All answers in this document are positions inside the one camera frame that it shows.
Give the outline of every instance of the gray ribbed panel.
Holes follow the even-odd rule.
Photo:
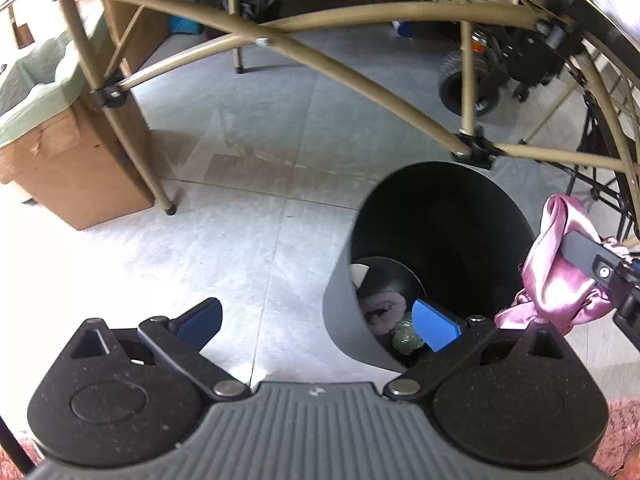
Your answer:
[[[604,479],[589,464],[555,472],[503,470],[460,453],[414,404],[369,383],[263,383],[213,406],[180,447],[151,462],[86,470],[46,461],[32,480]]]

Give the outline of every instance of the pink scrunchie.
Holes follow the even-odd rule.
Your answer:
[[[540,236],[522,268],[524,289],[509,308],[495,316],[498,328],[523,329],[532,320],[545,320],[566,335],[574,325],[593,321],[611,311],[604,289],[561,256],[562,236],[571,231],[582,233],[630,261],[629,250],[615,238],[600,240],[577,198],[552,195],[545,203]]]

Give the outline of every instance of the orange reflector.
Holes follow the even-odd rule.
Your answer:
[[[486,50],[486,46],[484,46],[482,43],[478,43],[477,41],[473,41],[472,45],[473,45],[474,52],[477,52],[478,54],[484,54],[484,51]]]

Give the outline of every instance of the gray floor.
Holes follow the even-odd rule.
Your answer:
[[[404,40],[390,26],[299,38],[458,129],[436,92],[436,70],[452,44]],[[198,40],[169,38],[155,59]],[[134,326],[208,296],[220,298],[225,318],[203,353],[242,381],[380,385],[393,376],[331,343],[322,293],[366,193],[397,168],[449,155],[310,69],[253,47],[244,59],[244,75],[221,54],[135,90],[152,129],[154,165],[180,197],[175,216],[155,207],[75,232],[44,208],[0,196],[0,412],[12,428],[24,428],[31,392],[83,319]],[[487,135],[516,141],[560,88],[554,82],[523,105],[504,91],[483,121]],[[538,143],[575,146],[583,117],[576,96]],[[545,200],[566,185],[562,173],[526,160],[501,160],[489,176],[534,230]],[[592,213],[601,233],[612,234],[615,217],[599,206]],[[608,396],[638,393],[638,353],[610,320],[578,327],[569,340]]]

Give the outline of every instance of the brown cardboard box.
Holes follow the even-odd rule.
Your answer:
[[[110,0],[103,0],[102,5],[111,37],[119,42],[137,7]],[[169,15],[143,10],[122,60],[121,67],[125,75],[138,70],[168,36]]]
[[[83,93],[70,108],[40,125],[50,130],[52,139],[65,137],[56,135],[56,130],[66,131],[66,137],[77,141],[75,145],[53,155],[39,150],[15,177],[38,202],[78,230],[154,203],[105,115],[91,99]],[[148,158],[149,130],[132,96],[118,113],[134,144]]]

